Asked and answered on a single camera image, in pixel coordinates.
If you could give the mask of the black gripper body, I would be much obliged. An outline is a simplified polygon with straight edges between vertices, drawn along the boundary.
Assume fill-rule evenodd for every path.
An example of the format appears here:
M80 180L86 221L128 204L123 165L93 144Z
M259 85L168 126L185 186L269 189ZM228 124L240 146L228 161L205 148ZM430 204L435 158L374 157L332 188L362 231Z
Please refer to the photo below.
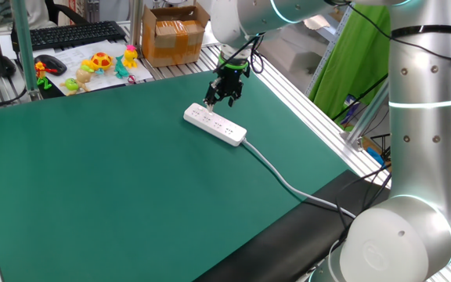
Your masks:
M243 82L241 78L250 76L250 68L232 69L230 67L223 67L218 70L217 90L219 96L241 96Z

